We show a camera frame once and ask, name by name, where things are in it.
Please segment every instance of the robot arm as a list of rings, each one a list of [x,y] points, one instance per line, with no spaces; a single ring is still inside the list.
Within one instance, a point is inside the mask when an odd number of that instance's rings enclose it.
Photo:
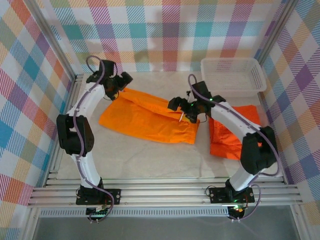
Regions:
[[[212,102],[205,101],[193,93],[196,101],[188,102],[185,98],[175,97],[169,102],[168,108],[176,111],[180,107],[191,123],[197,122],[198,114],[205,113],[223,123],[242,142],[241,166],[226,181],[223,193],[226,194],[226,201],[232,203],[248,189],[261,171],[277,161],[269,145],[271,143],[277,149],[274,131],[269,126],[261,127],[246,119],[223,97],[219,95],[212,97],[204,81],[197,82],[192,87]]]
[[[115,95],[133,80],[126,72],[122,72],[121,76],[111,77],[115,63],[107,60],[102,60],[102,62],[106,71],[101,70],[103,67],[100,64],[99,71],[86,80],[85,90],[76,104],[66,114],[60,114],[56,119],[59,145],[71,156],[80,171],[81,185],[77,194],[77,205],[103,205],[106,202],[106,195],[99,191],[103,189],[103,183],[93,160],[92,149],[95,138],[89,119],[105,95],[115,100]],[[78,133],[82,139],[75,131],[74,116]]]

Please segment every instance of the plaid backdrop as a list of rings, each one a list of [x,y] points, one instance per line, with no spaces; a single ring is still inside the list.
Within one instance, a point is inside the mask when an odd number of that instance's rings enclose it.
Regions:
[[[264,34],[264,36],[263,36],[263,39],[262,39],[262,41],[261,41],[261,43],[260,43],[260,45],[259,45],[259,48],[258,48],[258,50],[257,50],[256,53],[255,53],[255,56],[254,56],[255,59],[257,59],[257,58],[260,56],[262,50],[263,50],[264,47],[266,46],[267,41],[268,41],[268,39],[269,39],[269,36],[270,36],[271,33],[275,30],[275,27],[277,26],[277,22],[278,22],[278,20],[280,19],[281,15],[282,15],[282,13],[283,13],[283,11],[284,11],[284,8],[285,8],[285,6],[286,6],[286,3],[289,2],[289,1],[290,1],[290,0],[281,0],[281,3],[279,4],[279,6],[278,6],[278,8],[277,8],[277,10],[276,10],[276,12],[275,12],[275,14],[274,14],[274,16],[273,16],[273,18],[272,18],[272,21],[271,21],[268,29],[266,30],[266,32],[265,32],[265,34]]]
[[[16,239],[66,104],[65,74],[22,0],[0,4],[0,240]]]
[[[149,72],[199,71],[206,57],[253,57],[280,1],[37,2],[75,71],[89,72],[85,59],[97,55],[126,71]]]
[[[320,236],[320,0],[301,0],[268,56],[264,107],[291,184]]]

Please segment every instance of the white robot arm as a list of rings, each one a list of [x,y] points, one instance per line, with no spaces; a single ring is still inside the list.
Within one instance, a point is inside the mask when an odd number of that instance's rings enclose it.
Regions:
[[[204,81],[190,86],[196,101],[188,102],[185,98],[175,97],[168,108],[176,111],[180,107],[191,123],[197,122],[198,114],[205,113],[222,123],[242,142],[239,169],[226,181],[224,191],[218,192],[222,197],[214,193],[219,203],[232,203],[246,191],[251,191],[249,186],[258,174],[278,160],[274,131],[269,126],[261,127],[246,119],[220,95],[212,97]]]
[[[85,90],[83,91],[83,94],[80,96],[79,100],[82,98],[82,96],[94,86],[94,82],[90,82],[87,83],[85,86]],[[94,112],[97,104],[100,102],[100,100],[105,96],[106,92],[105,92],[105,88],[103,85],[98,84],[95,88],[93,88],[91,90],[91,92],[89,94],[87,94],[87,96],[85,97],[85,99],[83,100],[81,107],[79,108],[78,112],[76,113],[77,116],[84,116],[87,118],[87,120],[89,121],[89,119],[92,116],[92,113]],[[73,117],[76,109],[77,109],[77,105],[78,102],[66,113],[67,115],[69,115],[70,117]],[[70,155],[71,158],[73,159],[73,161],[77,164],[77,159],[76,157],[78,156],[78,154],[71,154]],[[92,156],[92,151],[89,151],[86,153],[85,156],[82,156],[80,158],[80,167],[83,171],[83,174],[86,176],[87,180],[98,186],[99,182],[100,182],[100,176],[97,172],[96,166],[95,166],[95,162]],[[92,188],[92,186],[90,186],[85,179],[82,178],[81,176],[81,185],[85,188]]]

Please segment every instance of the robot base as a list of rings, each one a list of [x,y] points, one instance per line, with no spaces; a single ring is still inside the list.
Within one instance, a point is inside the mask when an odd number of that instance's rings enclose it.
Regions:
[[[255,197],[251,187],[247,187],[243,191],[232,196],[226,192],[225,187],[211,187],[209,188],[209,197],[211,204],[246,204],[254,203]]]
[[[102,179],[97,186],[98,188],[104,189]],[[120,204],[121,189],[104,189],[109,192],[114,198],[114,205]],[[76,193],[76,205],[111,205],[111,198],[104,192],[99,191],[95,188],[87,188],[80,186],[80,189]]]

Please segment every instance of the orange cloth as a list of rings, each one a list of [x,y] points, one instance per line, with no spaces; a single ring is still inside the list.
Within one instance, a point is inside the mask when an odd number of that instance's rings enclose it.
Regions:
[[[260,125],[257,108],[253,105],[235,106],[237,112],[248,120]],[[210,154],[233,160],[240,160],[242,143],[220,122],[209,119],[210,129]]]
[[[132,137],[161,143],[194,144],[199,123],[193,124],[181,111],[168,109],[168,101],[126,88],[104,111],[99,124]]]

